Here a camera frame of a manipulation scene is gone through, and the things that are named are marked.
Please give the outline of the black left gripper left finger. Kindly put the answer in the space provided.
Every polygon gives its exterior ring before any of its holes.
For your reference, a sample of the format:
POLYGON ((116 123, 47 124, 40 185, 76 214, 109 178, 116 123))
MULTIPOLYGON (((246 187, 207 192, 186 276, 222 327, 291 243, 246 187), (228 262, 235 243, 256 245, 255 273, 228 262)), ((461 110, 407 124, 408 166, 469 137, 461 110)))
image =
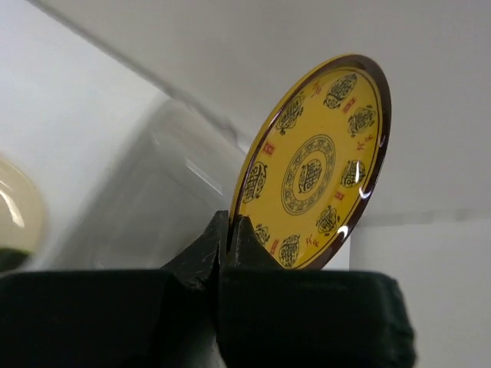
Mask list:
POLYGON ((222 367, 213 320, 228 214, 161 268, 1 279, 3 367, 222 367))

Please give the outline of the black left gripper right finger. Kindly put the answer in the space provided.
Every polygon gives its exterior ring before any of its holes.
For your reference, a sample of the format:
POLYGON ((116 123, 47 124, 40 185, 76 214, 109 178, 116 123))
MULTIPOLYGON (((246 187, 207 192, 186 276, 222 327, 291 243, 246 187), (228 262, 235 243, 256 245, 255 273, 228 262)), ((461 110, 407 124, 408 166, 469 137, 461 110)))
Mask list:
POLYGON ((287 270, 246 217, 219 271, 219 350, 229 367, 412 367, 397 281, 370 271, 287 270))

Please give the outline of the yellow patterned plate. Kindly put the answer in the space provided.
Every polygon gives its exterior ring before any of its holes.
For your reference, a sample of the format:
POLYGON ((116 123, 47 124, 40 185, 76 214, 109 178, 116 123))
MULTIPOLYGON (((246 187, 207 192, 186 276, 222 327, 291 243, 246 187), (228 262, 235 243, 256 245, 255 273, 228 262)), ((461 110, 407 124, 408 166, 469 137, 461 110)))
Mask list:
POLYGON ((230 223, 248 218, 259 244, 283 268, 323 268, 373 194, 390 119, 390 88, 373 59, 343 54, 314 67, 253 140, 230 223))

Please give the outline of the cream plate with dark brushstroke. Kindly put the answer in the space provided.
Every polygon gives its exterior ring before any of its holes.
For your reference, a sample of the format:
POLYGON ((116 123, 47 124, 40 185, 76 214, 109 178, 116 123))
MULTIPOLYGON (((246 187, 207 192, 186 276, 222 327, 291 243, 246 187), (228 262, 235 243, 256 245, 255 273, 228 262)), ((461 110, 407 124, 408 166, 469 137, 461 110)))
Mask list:
POLYGON ((1 271, 21 267, 44 240, 46 209, 36 185, 1 157, 1 271))

